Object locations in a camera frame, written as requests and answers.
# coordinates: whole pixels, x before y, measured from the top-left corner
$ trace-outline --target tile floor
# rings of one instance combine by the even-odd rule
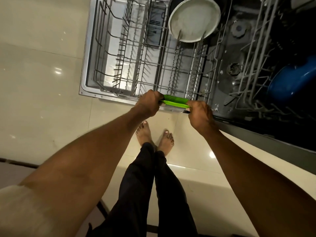
[[[79,96],[89,0],[0,0],[0,157],[40,164],[85,132],[131,106]],[[148,119],[154,141],[174,133],[168,156],[201,234],[257,236],[211,149],[187,115],[159,111]],[[225,133],[244,150],[316,199],[316,176]],[[111,209],[124,171],[138,154],[133,136],[103,200]],[[155,187],[148,224],[158,224]]]

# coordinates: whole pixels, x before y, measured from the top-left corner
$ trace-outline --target blue bowl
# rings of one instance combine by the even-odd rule
[[[301,66],[283,67],[271,81],[267,95],[277,102],[288,102],[316,77],[316,55]]]

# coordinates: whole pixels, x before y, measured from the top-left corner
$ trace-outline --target dishwasher tub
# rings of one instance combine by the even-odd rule
[[[261,98],[275,71],[270,31],[279,0],[227,0],[216,31],[192,45],[169,33],[169,2],[91,0],[79,94],[135,104],[153,89],[203,100],[218,121],[316,150],[310,113]]]

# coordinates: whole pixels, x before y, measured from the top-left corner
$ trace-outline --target leg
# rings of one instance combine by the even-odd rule
[[[167,165],[174,140],[165,132],[155,153],[155,183],[159,206],[158,236],[197,236],[183,187]]]
[[[136,136],[142,147],[124,174],[118,201],[107,219],[89,236],[146,236],[155,165],[155,150],[146,121],[137,129]]]

